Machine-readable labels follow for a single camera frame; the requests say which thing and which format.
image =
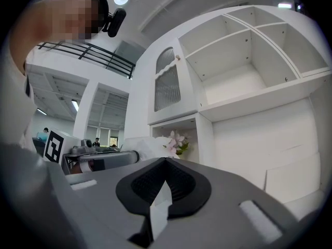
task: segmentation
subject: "person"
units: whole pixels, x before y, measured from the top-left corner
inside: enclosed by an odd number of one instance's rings
[[[0,142],[36,152],[31,124],[37,107],[25,66],[29,52],[41,42],[91,38],[107,16],[107,0],[42,0],[26,8],[0,54]]]
[[[95,142],[93,142],[92,146],[94,146],[94,147],[100,147],[99,137],[95,138]]]
[[[41,140],[43,142],[46,142],[47,141],[47,133],[48,133],[48,128],[45,127],[44,130],[42,132],[38,132],[37,133],[37,138],[38,140]]]
[[[120,151],[120,148],[118,148],[115,144],[111,146],[111,149],[114,151]]]

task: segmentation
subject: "ribbed glass panel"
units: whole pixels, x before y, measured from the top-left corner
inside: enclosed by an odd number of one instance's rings
[[[176,65],[156,79],[155,112],[181,100]]]
[[[174,49],[172,47],[169,47],[163,51],[157,60],[156,74],[163,70],[167,65],[172,63],[174,59]]]

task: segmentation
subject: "shelf compartment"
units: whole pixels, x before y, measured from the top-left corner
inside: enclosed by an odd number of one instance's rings
[[[178,131],[180,135],[184,135],[185,133],[187,133],[190,137],[188,141],[191,144],[191,149],[185,151],[181,155],[181,159],[200,163],[196,114],[154,124],[151,126],[151,134],[153,137],[168,137],[170,136],[172,130]]]
[[[216,40],[186,59],[203,82],[208,104],[297,78],[272,43],[249,29]]]
[[[309,71],[317,73],[329,70],[326,62],[313,45],[295,28],[287,23],[277,23],[257,27],[271,41],[278,45],[285,56],[295,65],[295,69],[303,74]]]
[[[246,27],[241,22],[227,16],[218,16],[193,28],[181,36],[179,41],[185,55],[188,55],[210,42],[244,29]]]
[[[238,18],[251,26],[282,22],[282,20],[275,15],[253,6],[230,12],[228,15]]]
[[[262,112],[308,97],[329,77],[330,72],[324,72],[301,78],[202,107],[199,113],[211,122],[218,122]]]

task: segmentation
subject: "headset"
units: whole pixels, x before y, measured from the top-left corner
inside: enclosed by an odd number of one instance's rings
[[[126,11],[119,7],[113,14],[109,13],[107,0],[98,0],[98,11],[102,13],[99,14],[96,33],[99,31],[107,32],[109,37],[115,37],[127,15]]]

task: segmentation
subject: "balcony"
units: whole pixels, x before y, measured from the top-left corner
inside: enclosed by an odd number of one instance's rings
[[[127,79],[133,77],[135,64],[125,58],[90,43],[44,42],[38,45],[39,50],[56,51],[66,56],[78,58],[104,69],[110,70]]]

